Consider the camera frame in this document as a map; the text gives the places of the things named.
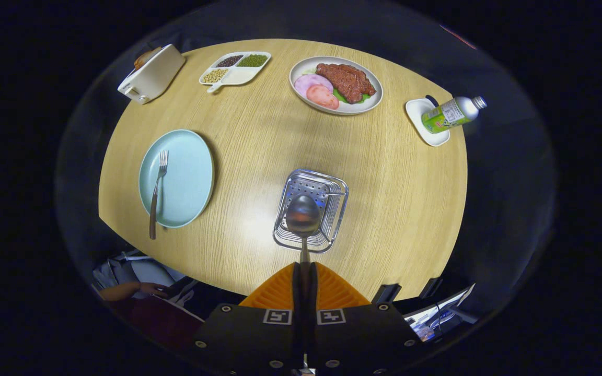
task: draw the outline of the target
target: bottle cap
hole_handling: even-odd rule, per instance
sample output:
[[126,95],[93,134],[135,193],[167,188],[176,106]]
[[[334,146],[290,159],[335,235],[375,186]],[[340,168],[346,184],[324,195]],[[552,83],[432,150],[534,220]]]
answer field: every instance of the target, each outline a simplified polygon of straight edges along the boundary
[[473,102],[473,105],[475,105],[475,107],[478,109],[484,109],[487,107],[487,102],[485,102],[484,98],[481,96],[476,96],[475,98],[471,99],[471,102]]

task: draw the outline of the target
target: bottle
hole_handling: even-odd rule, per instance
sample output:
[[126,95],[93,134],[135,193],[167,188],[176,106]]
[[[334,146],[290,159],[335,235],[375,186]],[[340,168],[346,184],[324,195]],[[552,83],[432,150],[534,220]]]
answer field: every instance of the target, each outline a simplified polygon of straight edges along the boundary
[[468,99],[458,96],[422,115],[422,124],[431,133],[441,133],[453,126],[466,124],[478,117],[480,109],[487,107],[481,96]]

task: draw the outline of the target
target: cable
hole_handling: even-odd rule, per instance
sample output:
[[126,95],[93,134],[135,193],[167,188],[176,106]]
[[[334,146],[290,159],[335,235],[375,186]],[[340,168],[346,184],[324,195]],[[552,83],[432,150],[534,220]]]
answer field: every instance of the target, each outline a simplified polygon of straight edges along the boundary
[[438,305],[438,303],[435,303],[435,306],[438,308],[438,330],[440,331],[440,335],[443,335],[443,329],[440,327],[440,323],[443,320],[440,316],[440,306]]

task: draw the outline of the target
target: orange gripper pad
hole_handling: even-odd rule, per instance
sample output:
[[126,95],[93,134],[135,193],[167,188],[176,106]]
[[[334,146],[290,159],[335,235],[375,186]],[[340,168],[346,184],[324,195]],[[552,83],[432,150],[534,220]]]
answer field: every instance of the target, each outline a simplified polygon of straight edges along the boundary
[[344,309],[371,303],[332,269],[319,262],[314,264],[317,268],[316,310]]
[[256,309],[293,310],[292,275],[294,274],[294,264],[296,263],[292,262],[270,276],[239,305]]

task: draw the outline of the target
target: light blue plate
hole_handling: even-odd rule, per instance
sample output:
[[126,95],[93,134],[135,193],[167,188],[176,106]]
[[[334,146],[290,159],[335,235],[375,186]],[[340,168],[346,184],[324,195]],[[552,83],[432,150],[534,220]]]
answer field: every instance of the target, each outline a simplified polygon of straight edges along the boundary
[[157,223],[180,228],[196,219],[211,198],[213,158],[201,136],[187,129],[158,138],[145,154],[138,173],[138,192],[148,215],[162,150],[169,151],[169,164],[157,188]]

